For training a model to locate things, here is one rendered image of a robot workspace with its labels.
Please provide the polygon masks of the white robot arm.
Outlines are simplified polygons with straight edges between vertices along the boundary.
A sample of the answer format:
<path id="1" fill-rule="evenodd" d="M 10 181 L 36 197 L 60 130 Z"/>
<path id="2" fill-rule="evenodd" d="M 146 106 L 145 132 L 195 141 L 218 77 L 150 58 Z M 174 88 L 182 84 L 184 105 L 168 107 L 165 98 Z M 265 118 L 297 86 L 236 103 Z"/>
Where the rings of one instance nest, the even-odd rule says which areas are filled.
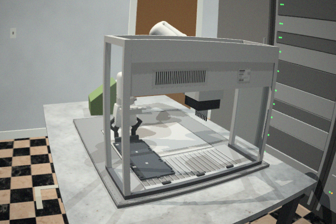
<path id="1" fill-rule="evenodd" d="M 159 22 L 153 26 L 149 35 L 186 36 L 165 21 Z"/>

